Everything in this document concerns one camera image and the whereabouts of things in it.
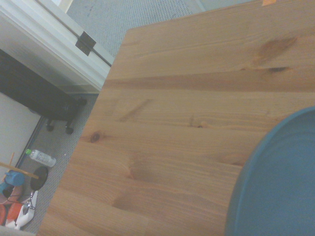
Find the wooden table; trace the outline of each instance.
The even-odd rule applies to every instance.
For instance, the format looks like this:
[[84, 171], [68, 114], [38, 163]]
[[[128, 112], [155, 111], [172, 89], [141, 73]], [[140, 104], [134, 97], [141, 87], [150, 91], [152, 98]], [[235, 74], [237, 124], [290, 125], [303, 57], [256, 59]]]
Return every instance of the wooden table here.
[[223, 235], [250, 153], [315, 103], [314, 1], [261, 5], [127, 32], [38, 235]]

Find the water bottle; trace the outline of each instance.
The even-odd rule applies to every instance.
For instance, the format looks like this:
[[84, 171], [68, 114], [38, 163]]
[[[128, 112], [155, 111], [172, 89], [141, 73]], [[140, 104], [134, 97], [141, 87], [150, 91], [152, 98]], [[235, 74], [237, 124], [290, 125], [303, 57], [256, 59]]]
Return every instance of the water bottle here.
[[31, 159], [49, 167], [53, 167], [56, 163], [55, 158], [38, 150], [27, 149], [25, 153], [29, 155]]

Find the black suitcase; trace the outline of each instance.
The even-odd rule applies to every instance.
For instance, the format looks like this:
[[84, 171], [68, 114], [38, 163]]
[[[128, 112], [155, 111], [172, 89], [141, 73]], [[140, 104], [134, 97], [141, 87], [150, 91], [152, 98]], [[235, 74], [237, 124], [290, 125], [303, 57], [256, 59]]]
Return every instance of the black suitcase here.
[[66, 132], [71, 134], [71, 122], [85, 99], [76, 100], [0, 49], [0, 92], [52, 120], [65, 120]]

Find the gray carpet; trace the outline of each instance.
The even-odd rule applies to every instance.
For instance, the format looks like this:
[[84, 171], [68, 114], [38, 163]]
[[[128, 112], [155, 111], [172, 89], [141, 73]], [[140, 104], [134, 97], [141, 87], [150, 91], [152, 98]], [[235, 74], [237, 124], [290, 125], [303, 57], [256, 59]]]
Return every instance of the gray carpet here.
[[128, 29], [192, 11], [184, 0], [74, 0], [67, 14], [115, 57]]
[[[80, 107], [79, 114], [71, 125], [74, 129], [73, 134], [68, 135], [65, 133], [65, 121], [55, 121], [55, 129], [52, 132], [48, 132], [46, 130], [45, 121], [42, 124], [42, 127], [38, 130], [38, 133], [31, 144], [31, 149], [42, 151], [56, 158], [57, 161], [54, 167], [48, 168], [49, 175], [47, 182], [38, 192], [34, 218], [22, 229], [24, 231], [35, 234], [37, 233], [49, 203], [58, 187], [74, 148], [76, 147], [82, 134], [85, 123], [87, 122], [97, 99], [97, 95], [95, 94], [82, 95], [81, 97], [86, 98], [88, 103], [86, 106]], [[42, 166], [42, 164], [31, 160], [28, 156], [25, 156], [19, 167], [22, 170], [33, 173], [40, 166]], [[30, 178], [28, 176], [26, 176], [23, 188], [24, 194], [30, 194], [32, 192], [30, 188]]]

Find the blue object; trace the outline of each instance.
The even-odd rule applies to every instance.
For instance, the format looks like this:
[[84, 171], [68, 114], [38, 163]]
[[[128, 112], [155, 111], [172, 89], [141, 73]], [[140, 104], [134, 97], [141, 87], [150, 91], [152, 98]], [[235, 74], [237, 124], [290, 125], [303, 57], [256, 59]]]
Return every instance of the blue object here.
[[225, 236], [315, 235], [315, 107], [290, 115], [245, 163]]
[[0, 184], [0, 194], [2, 194], [2, 192], [6, 189], [6, 188], [8, 188], [10, 186], [10, 184], [7, 184], [6, 182], [2, 182], [1, 184]]
[[24, 183], [24, 174], [16, 171], [9, 171], [6, 174], [4, 181], [13, 186], [20, 186]]

